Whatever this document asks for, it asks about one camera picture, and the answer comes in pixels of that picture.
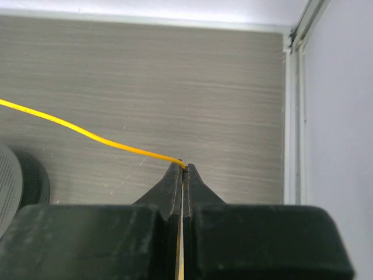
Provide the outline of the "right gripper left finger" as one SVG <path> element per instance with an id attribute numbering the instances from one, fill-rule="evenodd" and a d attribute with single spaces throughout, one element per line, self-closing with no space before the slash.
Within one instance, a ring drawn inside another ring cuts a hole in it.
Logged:
<path id="1" fill-rule="evenodd" d="M 184 172 L 131 205 L 30 205 L 1 240 L 2 279 L 176 279 Z"/>

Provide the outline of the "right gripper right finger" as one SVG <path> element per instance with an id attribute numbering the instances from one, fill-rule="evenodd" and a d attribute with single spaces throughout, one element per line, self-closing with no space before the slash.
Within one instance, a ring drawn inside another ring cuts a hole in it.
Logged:
<path id="1" fill-rule="evenodd" d="M 299 205 L 224 202 L 189 165 L 184 177 L 185 279 L 353 279 L 332 217 Z"/>

